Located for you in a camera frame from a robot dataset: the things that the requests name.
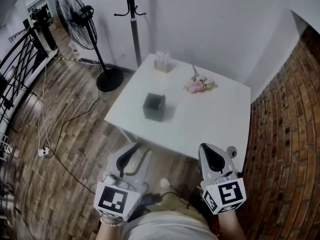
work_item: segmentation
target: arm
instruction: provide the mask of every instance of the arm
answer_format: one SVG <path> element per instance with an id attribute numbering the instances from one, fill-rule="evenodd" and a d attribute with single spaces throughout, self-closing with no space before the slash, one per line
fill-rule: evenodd
<path id="1" fill-rule="evenodd" d="M 121 226 L 111 227 L 101 223 L 95 240 L 121 240 Z"/>
<path id="2" fill-rule="evenodd" d="M 246 236 L 239 224 L 236 212 L 234 210 L 224 212 L 218 215 L 220 231 L 225 240 L 246 240 Z"/>

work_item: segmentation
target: small black box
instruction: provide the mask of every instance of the small black box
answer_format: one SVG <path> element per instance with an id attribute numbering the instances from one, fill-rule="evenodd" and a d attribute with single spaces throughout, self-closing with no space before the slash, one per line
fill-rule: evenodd
<path id="1" fill-rule="evenodd" d="M 162 122 L 166 109 L 166 96 L 148 93 L 142 109 L 146 119 Z"/>

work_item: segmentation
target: red brick wall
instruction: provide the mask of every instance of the red brick wall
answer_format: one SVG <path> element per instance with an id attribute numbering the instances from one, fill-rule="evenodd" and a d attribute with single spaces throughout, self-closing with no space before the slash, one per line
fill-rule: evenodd
<path id="1" fill-rule="evenodd" d="M 320 239 L 320 35 L 308 27 L 251 105 L 238 211 L 250 239 Z"/>

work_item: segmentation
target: fan pole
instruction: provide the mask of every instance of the fan pole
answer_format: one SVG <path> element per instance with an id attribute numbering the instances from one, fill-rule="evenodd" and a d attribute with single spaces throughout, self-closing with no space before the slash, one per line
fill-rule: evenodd
<path id="1" fill-rule="evenodd" d="M 88 31 L 89 37 L 92 41 L 93 48 L 98 56 L 98 60 L 103 69 L 103 73 L 101 73 L 96 79 L 96 86 L 102 92 L 111 92 L 118 88 L 124 80 L 124 74 L 122 71 L 117 70 L 115 68 L 107 69 L 104 61 L 102 60 L 101 54 L 97 47 L 97 41 L 95 40 L 89 23 L 85 25 L 86 30 Z"/>
<path id="2" fill-rule="evenodd" d="M 136 12 L 136 5 L 135 0 L 129 0 L 129 8 L 130 8 L 130 23 L 131 23 L 131 30 L 133 36 L 133 45 L 135 51 L 135 59 L 138 67 L 141 65 L 141 52 L 140 52 L 140 44 L 139 44 L 139 35 L 138 35 L 138 26 L 137 26 L 137 19 L 135 16 Z"/>

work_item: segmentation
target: wooden floor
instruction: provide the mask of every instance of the wooden floor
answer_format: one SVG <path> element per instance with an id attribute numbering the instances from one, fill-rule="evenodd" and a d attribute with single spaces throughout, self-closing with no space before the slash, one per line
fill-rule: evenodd
<path id="1" fill-rule="evenodd" d="M 69 37 L 64 30 L 51 27 L 60 49 L 59 56 L 72 57 Z M 110 154 L 127 144 L 119 130 L 104 121 L 108 110 L 129 81 L 112 92 L 98 92 L 96 79 L 100 67 L 74 61 L 53 60 L 47 67 L 44 91 L 44 120 L 51 149 L 74 176 L 93 192 L 106 168 Z M 18 110 L 9 142 L 19 151 L 15 158 L 14 205 L 21 211 L 29 229 L 38 240 L 93 240 L 98 232 L 99 215 L 93 208 L 94 195 L 80 185 L 54 157 L 38 157 L 38 118 L 45 73 L 36 80 Z M 62 124 L 68 122 L 56 147 Z M 43 120 L 40 121 L 40 147 L 47 145 Z M 147 175 L 150 190 L 156 192 L 159 180 L 168 177 L 187 197 L 200 183 L 199 162 L 185 156 L 170 154 L 152 147 L 153 156 Z M 21 217 L 12 212 L 12 226 L 18 239 L 32 239 Z"/>

